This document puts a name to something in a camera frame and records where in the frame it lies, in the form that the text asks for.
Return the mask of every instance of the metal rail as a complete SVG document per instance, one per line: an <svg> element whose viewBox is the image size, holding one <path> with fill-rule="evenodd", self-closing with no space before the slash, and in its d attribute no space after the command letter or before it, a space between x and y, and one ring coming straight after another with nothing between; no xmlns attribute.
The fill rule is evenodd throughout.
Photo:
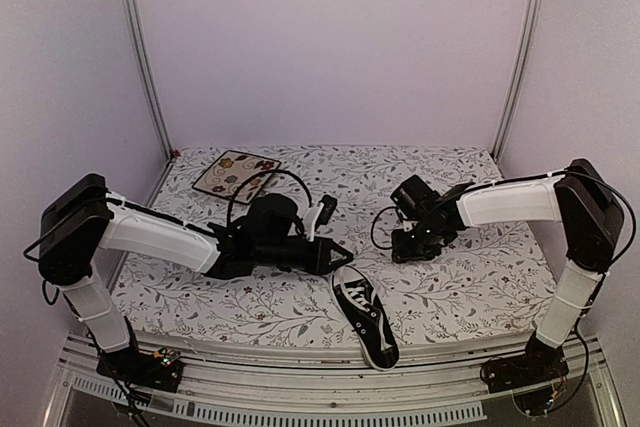
<svg viewBox="0 0 640 427"><path fill-rule="evenodd" d="M156 86L153 81L153 75L151 73L151 64L149 62L149 56L147 54L147 48L144 42L144 36L142 34L142 24L140 22L138 2L137 0L122 1L124 3L124 12L127 17L127 24L129 27L129 32L131 34L131 40L136 55L138 70L140 71L140 77L142 79L144 93L147 98L147 104L149 107L149 112L151 114L153 127L165 157L167 158L167 160L170 160L174 149L171 145L169 131L164 120L164 114L162 113L162 109L160 108L158 92L156 91Z"/></svg>
<svg viewBox="0 0 640 427"><path fill-rule="evenodd" d="M502 155L504 154L513 118L518 107L518 99L520 98L520 91L524 81L524 74L529 60L529 53L533 43L533 36L541 4L542 0L527 0L518 54L516 56L516 62L511 75L511 82L509 83L509 90L507 92L504 109L502 110L500 123L498 124L498 132L496 133L493 146L491 147L491 156L496 163L500 162Z"/></svg>
<svg viewBox="0 0 640 427"><path fill-rule="evenodd" d="M140 347L144 351L153 351L168 340L150 334L143 337ZM251 425L290 427L335 427L348 425L342 423L347 419L352 426L365 427L384 426L385 419L394 419L386 425L398 426L462 424L484 418L483 401L511 395L489 394L478 372L489 358L521 352L523 337L503 337L502 345L490 340L467 342L466 349L456 346L449 354L434 346L409 347L403 354L410 355L385 373L368 368L356 348L342 349L343 354L350 354L344 357L352 360L341 363L325 362L326 349L311 349L314 355L309 354L310 349L288 349L305 354L304 361L296 365L294 352L283 358L259 346L244 346L243 356L238 356L226 345L209 343L210 348L202 351L183 350L186 367L178 393L154 392L148 410L228 426L249 425L242 416L251 417ZM587 343L590 381L600 390L596 400L604 425L624 425L617 396L611 395L613 384L600 345L594 337ZM564 348L569 376L581 375L582 345L571 338ZM113 383L95 373L96 363L89 339L69 336L57 366L58 400L49 406L46 427L60 425L64 410L60 404L67 402L70 389L123 402ZM474 415L466 417L469 412ZM422 417L433 420L426 422Z"/></svg>

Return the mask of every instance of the white wall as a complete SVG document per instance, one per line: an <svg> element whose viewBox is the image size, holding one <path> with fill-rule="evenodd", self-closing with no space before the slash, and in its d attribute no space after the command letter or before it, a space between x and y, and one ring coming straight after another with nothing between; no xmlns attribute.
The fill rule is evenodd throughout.
<svg viewBox="0 0 640 427"><path fill-rule="evenodd" d="M640 213L640 0L543 0L503 170L544 172L576 157L590 159ZM548 226L536 233L558 271L562 235ZM640 425L639 254L636 242L587 317L630 425Z"/></svg>
<svg viewBox="0 0 640 427"><path fill-rule="evenodd" d="M121 0L0 0L0 425L40 422L69 328L21 257L85 173L142 199L162 164Z"/></svg>
<svg viewBox="0 0 640 427"><path fill-rule="evenodd" d="M526 0L139 0L177 147L489 146Z"/></svg>

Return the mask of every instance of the aluminum frame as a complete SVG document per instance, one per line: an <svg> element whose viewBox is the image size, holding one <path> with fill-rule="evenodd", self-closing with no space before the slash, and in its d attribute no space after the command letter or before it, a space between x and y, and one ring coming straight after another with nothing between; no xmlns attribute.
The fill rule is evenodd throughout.
<svg viewBox="0 0 640 427"><path fill-rule="evenodd" d="M160 147L162 148L162 152L164 153L167 160L170 160L172 158L174 149L171 144L171 139L169 138L167 123L164 119L164 114L162 113L162 109L160 107L158 92L153 81L151 63L149 62L149 55L147 54L144 35L142 33L140 12L138 11L138 1L122 0L122 2L124 4L124 12L127 18L127 25L129 27L129 33L131 34L133 49L136 55L138 70L140 72L140 78L142 80L144 93L147 98L147 105L151 114L153 127L158 137Z"/></svg>
<svg viewBox="0 0 640 427"><path fill-rule="evenodd" d="M531 45L533 44L533 37L541 4L542 0L527 0L522 35L520 36L520 45L518 46L518 54L516 55L513 73L511 74L511 81L509 83L509 90L507 91L505 105L502 110L502 115L500 116L498 131L490 151L491 156L497 164L500 163L502 155L504 154L507 139L509 138L509 132L511 131L513 119L518 107L520 91L522 90L522 84L524 81L527 63L529 61L529 53L531 51Z"/></svg>
<svg viewBox="0 0 640 427"><path fill-rule="evenodd" d="M151 334L144 337L140 347L147 352L168 340ZM343 349L349 351L352 355L348 357L354 360L339 363L323 361L324 356L320 352L323 349L312 349L317 351L315 359L308 360L316 365L309 366L304 362L294 365L293 352L289 352L288 359L282 359L273 357L269 349L246 346L245 356L240 358L232 349L225 352L225 346L209 345L207 351L183 352L186 368L180 390L177 394L155 392L150 410L158 410L154 406L166 406L159 412L189 420L204 420L197 413L194 415L193 408L191 412L175 408L178 404L191 403L203 412L226 409L229 412L252 413L265 419L280 417L285 422L289 418L288 425L297 425L295 422L299 421L295 419L301 418L348 417L354 420L355 425L364 424L367 418L376 417L376 414L380 414L378 417L408 418L419 411L452 409L511 395L509 391L489 394L486 385L478 378L478 371L489 358L520 353L525 345L522 337L503 337L502 345L488 342L491 339L469 341L464 349L457 347L456 353L449 354L433 349L434 346L410 347L403 349L402 353L413 355L405 355L396 369L384 374L368 368L357 348ZM603 425L625 426L602 349L593 336L587 338L587 345L590 352L588 379ZM582 344L572 337L564 348L571 370L569 377L580 376L585 360ZM289 350L300 353L308 349ZM105 384L105 379L95 373L96 363L91 341L69 336L57 367L57 400L51 404L45 427L60 427L64 404L78 382L85 386L87 381L89 384ZM79 390L101 397L99 391L105 391L105 386L98 387L96 389L94 385Z"/></svg>

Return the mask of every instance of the wire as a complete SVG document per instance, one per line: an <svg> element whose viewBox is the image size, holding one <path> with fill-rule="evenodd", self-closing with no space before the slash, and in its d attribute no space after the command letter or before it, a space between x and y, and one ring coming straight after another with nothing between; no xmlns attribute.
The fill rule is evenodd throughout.
<svg viewBox="0 0 640 427"><path fill-rule="evenodd" d="M576 385L575 389L573 389L571 394L569 394L569 397L567 397L561 404L557 404L556 405L554 403L551 406L551 408L544 415L531 415L529 417L545 417L546 415L552 414L553 412L562 409L569 402L571 402L571 400L580 391L580 387L582 387L582 384L584 384L584 381L587 378L587 374L589 373L589 346L587 345L587 342L584 340L584 337L582 337L582 335L580 334L580 331L578 330L578 325L580 324L580 320L582 320L582 317L579 317L578 320L576 320L575 325L573 326L573 331L576 334L576 337L578 338L580 343L582 344L582 347L584 348L584 370L582 371L582 375L580 376L580 380L578 381L578 385Z"/></svg>
<svg viewBox="0 0 640 427"><path fill-rule="evenodd" d="M293 180L298 182L298 184L300 184L300 186L302 187L302 190L304 190L304 193L307 195L307 200L309 201L309 207L313 206L313 198L311 197L311 192L309 191L309 187L307 187L307 184L305 184L304 181L300 177L298 177L296 174L284 169L264 170L262 172L258 172L257 174L253 174L251 177L245 179L245 181L238 186L238 188L235 190L235 192L229 199L229 206L227 207L227 229L231 227L231 212L233 210L233 204L236 202L236 198L238 197L238 194L240 193L240 191L243 188L245 188L247 185L249 185L249 183L252 180L257 179L258 177L262 177L264 175L271 175L271 174L288 175Z"/></svg>
<svg viewBox="0 0 640 427"><path fill-rule="evenodd" d="M631 217L631 233L629 234L629 240L627 241L625 246L622 249L620 249L620 251L613 257L613 259L611 259L611 264L613 264L614 262L617 262L618 259L620 259L620 257L622 257L624 254L626 254L627 251L631 248L631 245L633 244L633 241L636 238L636 232L638 230L636 213L634 212L633 207L631 207L631 203L618 190L616 190L615 188L611 187L609 184L607 184L606 182L604 182L604 181L602 181L600 179L596 179L595 177L591 177L590 175L583 174L581 172L571 172L571 171L569 171L569 172L567 172L567 175L573 175L574 177L582 177L582 178L585 178L585 179L589 179L589 180L595 182L596 184L604 187L609 192L611 192L613 195L615 195L618 199L620 199L622 201L622 203L625 205L625 207L627 208L627 210L629 211L629 217Z"/></svg>
<svg viewBox="0 0 640 427"><path fill-rule="evenodd" d="M60 219L58 222L56 222L54 224L53 227L51 227L49 230L47 230L44 234L42 234L40 236L40 238L38 238L38 240L36 240L35 242L33 242L31 245L29 245L29 247L27 247L26 249L24 249L22 251L22 255L25 259L30 260L31 262L35 262L36 264L38 262L40 262L40 259L37 259L35 257L33 257L32 255L29 255L29 252L31 252L33 249L35 249L36 247L38 247L40 244L42 244L42 242L44 242L45 240L47 240L49 237L51 237L61 226L62 224L64 224L65 222L67 222L71 217L73 217L74 215L76 215L80 209L82 209L83 207L94 203L97 200L104 200L104 197L92 197L90 199L84 200L83 202L80 202L76 207L73 208L73 210L71 210L69 213L67 213L62 219Z"/></svg>
<svg viewBox="0 0 640 427"><path fill-rule="evenodd" d="M506 357L506 358L505 357L500 357L500 356L491 357L484 364L482 364L482 367L480 367L480 380L482 380L485 384L489 384L489 382L490 382L490 377L487 375L487 369L489 368L489 362L495 361L495 360L499 360L501 362L504 362L505 364L509 364L513 368L518 369L518 370L524 370L524 371L529 370L526 367L520 367L515 362L509 360L508 357Z"/></svg>
<svg viewBox="0 0 640 427"><path fill-rule="evenodd" d="M56 302L58 301L58 297L60 296L60 289L58 287L56 287L56 293L53 294L53 299L49 298L49 294L47 294L47 284L49 283L48 280L44 279L42 281L42 296L44 297L44 301L48 304L48 305L56 305Z"/></svg>
<svg viewBox="0 0 640 427"><path fill-rule="evenodd" d="M93 346L96 348L98 357L103 358L105 351L102 350L102 348L98 345L98 341L96 340L96 337L93 335L93 332L89 330L88 334L89 334L89 337L91 337L91 340L93 341ZM127 385L129 389L129 391L127 391L127 389L125 389L125 387L117 379L116 375L113 373L113 370L111 370L111 366L109 365L109 362L107 362L104 358L103 358L103 365L106 367L107 371L109 372L109 377L111 377L111 380L115 382L116 386L118 387L118 390L120 390L120 392L122 392L122 395L124 395L124 398L127 401L127 405L129 407L129 417L131 418L131 420L135 422L136 425L138 426L151 427L147 422L147 420L142 415L142 410L140 410L140 408L138 408L138 406L135 404L135 397L137 397L138 400L140 400L140 397L137 396L137 394L132 393L133 389L131 388L130 383L125 382L125 385Z"/></svg>
<svg viewBox="0 0 640 427"><path fill-rule="evenodd" d="M373 218L373 222L371 222L371 232L370 237L371 237L371 243L374 245L374 247L380 249L380 250L391 250L393 249L393 245L389 245L388 247L383 247L382 245L378 244L376 242L376 239L374 238L374 230L376 228L376 223L378 222L378 220L380 219L380 216L382 214L384 214L387 210L391 210L391 209L397 209L397 207L395 205L390 205L389 207L385 207L384 209L382 209L380 212L378 212L376 214L376 216Z"/></svg>
<svg viewBox="0 0 640 427"><path fill-rule="evenodd" d="M516 177L513 179L505 179L505 180L500 180L497 182L492 182L491 184L482 184L482 185L477 185L475 187L471 187L468 188L462 192L458 192L456 195L453 195L441 202L438 202L431 210L429 210L429 212L427 212L425 214L425 217L428 217L430 214L432 214L433 212L435 212L436 210L440 209L441 207L443 207L444 205L448 204L449 202L453 202L455 200L458 200L460 197L462 197L465 194L469 194L471 192L477 192L479 190L485 190L491 187L496 187L498 185L506 185L506 184L512 184L512 183L516 183L516 182L526 182L526 181L531 181L531 180L540 180L540 179L545 179L545 178L550 178L550 177L557 177L559 175L567 175L567 176L574 176L574 177L581 177L584 179L588 179L591 180L593 182L595 182L596 184L604 187L605 189L607 189L609 192L611 192L613 195L615 195L626 207L627 211L629 212L629 217L631 218L631 233L629 235L629 240L627 240L627 243L624 245L624 247L622 249L620 249L620 251L611 259L611 264L609 265L609 267L611 267L611 265L613 265L615 262L617 262L624 254L627 253L627 251L631 248L631 245L633 244L635 237L636 237L636 233L637 233L637 219L636 219L636 214L633 210L633 207L631 206L631 203L626 199L626 197L624 195L622 195L617 189L615 189L614 187L612 187L611 185L607 184L606 182L604 182L603 180L597 179L595 177L592 177L590 175L587 174L583 174L582 172L574 172L574 171L570 171L570 170L556 170L554 172L549 172L548 174L539 174L539 175L532 175L532 176L528 176L528 177Z"/></svg>

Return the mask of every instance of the black sneaker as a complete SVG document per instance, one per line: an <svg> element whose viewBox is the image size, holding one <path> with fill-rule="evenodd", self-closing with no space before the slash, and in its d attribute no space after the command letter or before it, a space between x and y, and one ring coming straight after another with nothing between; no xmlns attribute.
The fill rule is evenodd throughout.
<svg viewBox="0 0 640 427"><path fill-rule="evenodd" d="M398 345L371 282L358 270L346 266L331 276L331 290L360 338L367 363L377 370L395 367L400 358Z"/></svg>

